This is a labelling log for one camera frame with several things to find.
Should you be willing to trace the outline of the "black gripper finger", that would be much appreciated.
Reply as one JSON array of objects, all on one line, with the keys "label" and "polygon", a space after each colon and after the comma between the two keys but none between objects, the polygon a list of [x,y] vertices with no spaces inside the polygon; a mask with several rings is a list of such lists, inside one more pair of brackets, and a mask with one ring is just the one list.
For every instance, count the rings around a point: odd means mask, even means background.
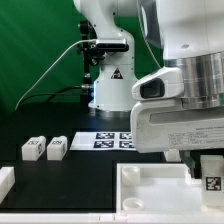
[{"label": "black gripper finger", "polygon": [[180,151],[182,162],[188,167],[189,174],[194,179],[201,178],[200,152],[198,150]]}]

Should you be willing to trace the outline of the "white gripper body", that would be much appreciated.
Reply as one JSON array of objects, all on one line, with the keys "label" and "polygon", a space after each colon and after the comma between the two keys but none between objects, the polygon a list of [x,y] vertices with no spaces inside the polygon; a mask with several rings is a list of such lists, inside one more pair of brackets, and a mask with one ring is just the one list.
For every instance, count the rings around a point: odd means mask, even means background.
[{"label": "white gripper body", "polygon": [[182,72],[164,67],[132,87],[130,126],[141,153],[224,147],[224,106],[186,109]]}]

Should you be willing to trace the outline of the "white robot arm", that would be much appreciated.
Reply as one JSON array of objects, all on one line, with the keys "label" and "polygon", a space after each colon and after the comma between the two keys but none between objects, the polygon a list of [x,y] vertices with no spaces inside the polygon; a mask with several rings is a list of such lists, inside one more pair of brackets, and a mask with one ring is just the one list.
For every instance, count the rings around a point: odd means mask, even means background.
[{"label": "white robot arm", "polygon": [[[177,150],[195,178],[224,176],[224,0],[73,0],[105,58],[93,113],[129,113],[141,153]],[[139,14],[164,65],[137,79],[133,37],[114,23]]]}]

